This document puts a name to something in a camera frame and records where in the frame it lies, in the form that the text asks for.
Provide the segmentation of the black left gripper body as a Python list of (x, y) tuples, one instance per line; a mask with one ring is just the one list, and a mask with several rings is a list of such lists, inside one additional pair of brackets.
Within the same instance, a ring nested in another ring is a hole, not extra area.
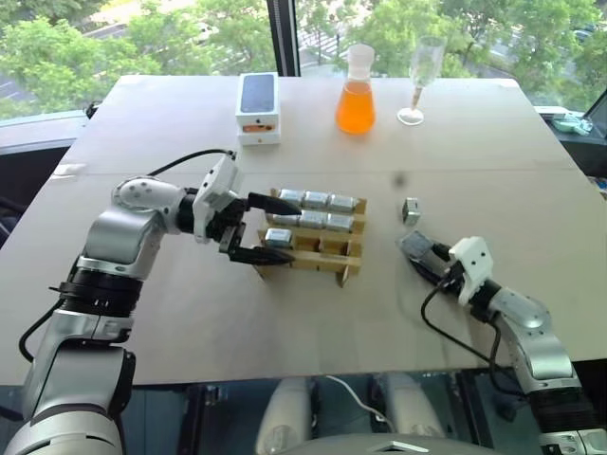
[(241, 247), (246, 211), (248, 200), (236, 198), (217, 211), (207, 225), (207, 237), (218, 243), (219, 252), (228, 255), (232, 261), (248, 260), (248, 250)]

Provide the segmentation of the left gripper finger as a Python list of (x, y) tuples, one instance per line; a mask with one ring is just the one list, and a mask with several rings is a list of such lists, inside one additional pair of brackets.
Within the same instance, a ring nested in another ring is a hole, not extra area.
[(301, 210), (284, 199), (267, 194), (250, 192), (247, 197), (247, 205), (250, 209), (261, 209), (269, 214), (300, 214)]
[(290, 254), (265, 246), (253, 248), (238, 246), (229, 253), (229, 257), (232, 262), (250, 265), (283, 265), (294, 261), (294, 257)]

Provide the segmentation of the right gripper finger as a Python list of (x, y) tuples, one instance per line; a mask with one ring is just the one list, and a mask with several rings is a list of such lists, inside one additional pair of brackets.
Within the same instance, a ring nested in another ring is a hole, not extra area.
[(427, 282), (427, 270), (424, 264), (424, 256), (427, 252), (421, 252), (417, 248), (417, 244), (414, 238), (402, 238), (398, 241), (398, 248), (401, 253), (408, 260), (413, 269)]
[(445, 245), (437, 242), (434, 240), (434, 238), (431, 238), (429, 236), (427, 236), (426, 234), (423, 234), (422, 232), (416, 230), (414, 232), (414, 239), (416, 241), (417, 244), (417, 248), (421, 251), (421, 252), (426, 252), (426, 251), (445, 251)]

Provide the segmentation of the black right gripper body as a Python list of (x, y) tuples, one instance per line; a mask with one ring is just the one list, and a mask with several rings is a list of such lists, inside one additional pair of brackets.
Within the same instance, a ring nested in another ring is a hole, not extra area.
[[(438, 284), (453, 263), (449, 255), (450, 247), (441, 243), (434, 243), (429, 252), (424, 256), (424, 264), (427, 270), (427, 280), (432, 284)], [(463, 278), (452, 278), (445, 284), (445, 292), (459, 292), (463, 284)]]

